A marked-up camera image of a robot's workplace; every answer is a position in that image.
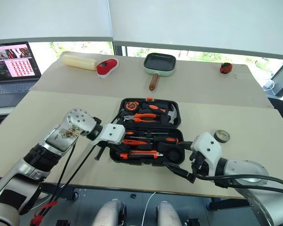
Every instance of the monitor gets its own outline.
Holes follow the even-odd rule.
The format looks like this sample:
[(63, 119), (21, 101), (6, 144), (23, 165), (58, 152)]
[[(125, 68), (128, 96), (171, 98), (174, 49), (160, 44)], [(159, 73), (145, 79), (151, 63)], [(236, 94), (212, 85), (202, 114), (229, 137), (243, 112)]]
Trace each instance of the monitor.
[(28, 42), (0, 44), (0, 82), (37, 80), (41, 72)]

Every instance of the window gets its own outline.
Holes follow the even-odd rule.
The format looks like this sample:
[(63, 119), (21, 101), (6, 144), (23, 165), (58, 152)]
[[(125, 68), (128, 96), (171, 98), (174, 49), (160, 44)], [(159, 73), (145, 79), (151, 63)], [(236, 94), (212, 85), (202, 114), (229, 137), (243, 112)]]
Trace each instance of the window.
[(170, 54), (175, 56), (177, 60), (192, 60), (218, 63), (229, 62), (233, 64), (244, 64), (249, 67), (251, 73), (258, 81), (258, 83), (261, 84), (261, 86), (263, 86), (267, 80), (271, 79), (273, 75), (283, 65), (283, 60), (258, 56), (207, 53), (160, 48), (127, 47), (127, 53), (129, 57), (146, 57), (149, 53), (153, 52)]
[(29, 45), (41, 73), (55, 62), (64, 51), (114, 54), (112, 42), (109, 41), (30, 42)]

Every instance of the red cable tie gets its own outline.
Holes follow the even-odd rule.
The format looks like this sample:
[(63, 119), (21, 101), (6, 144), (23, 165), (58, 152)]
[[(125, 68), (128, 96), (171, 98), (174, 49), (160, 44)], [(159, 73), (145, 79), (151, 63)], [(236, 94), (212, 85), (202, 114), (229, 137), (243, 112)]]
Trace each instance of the red cable tie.
[(58, 202), (52, 201), (47, 203), (46, 205), (42, 206), (41, 208), (37, 209), (36, 212), (33, 214), (33, 219), (30, 221), (30, 225), (39, 226), (44, 218), (42, 215), (37, 215), (37, 212), (41, 211), (42, 209), (46, 209), (48, 207), (55, 206)]

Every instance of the green frying pan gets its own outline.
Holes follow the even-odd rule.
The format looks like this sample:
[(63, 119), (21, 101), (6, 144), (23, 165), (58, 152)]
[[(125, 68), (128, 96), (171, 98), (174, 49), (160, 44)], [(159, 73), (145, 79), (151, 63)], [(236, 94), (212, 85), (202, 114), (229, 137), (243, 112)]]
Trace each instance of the green frying pan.
[(146, 73), (152, 74), (149, 90), (153, 91), (156, 87), (158, 77), (168, 77), (175, 70), (176, 58), (172, 55), (162, 53), (150, 53), (147, 55), (143, 65)]

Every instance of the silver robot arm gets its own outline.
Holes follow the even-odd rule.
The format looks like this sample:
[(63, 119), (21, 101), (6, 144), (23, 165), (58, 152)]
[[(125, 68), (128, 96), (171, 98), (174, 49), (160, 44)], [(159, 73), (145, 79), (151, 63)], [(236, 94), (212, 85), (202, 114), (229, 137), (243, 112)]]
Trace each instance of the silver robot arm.
[(123, 125), (105, 124), (83, 109), (72, 109), (29, 153), (21, 158), (0, 180), (0, 226), (19, 224), (19, 214), (27, 213), (42, 188), (40, 182), (50, 174), (79, 135), (99, 142), (118, 145), (125, 136)]
[[(199, 175), (209, 177), (241, 174), (268, 176), (265, 167), (256, 162), (222, 158), (220, 144), (208, 132), (197, 136), (193, 143), (183, 142), (179, 145), (184, 145), (186, 149), (192, 150), (190, 156), (192, 169), (194, 168)], [(194, 183), (195, 174), (189, 173), (172, 163), (165, 163), (165, 165), (175, 174)], [(223, 184), (224, 180), (212, 182), (217, 186), (227, 188), (226, 183)], [(259, 178), (230, 179), (227, 183), (238, 186), (266, 186), (283, 189), (282, 184)], [(277, 226), (283, 224), (283, 193), (248, 188), (235, 189), (248, 200), (261, 225)]]

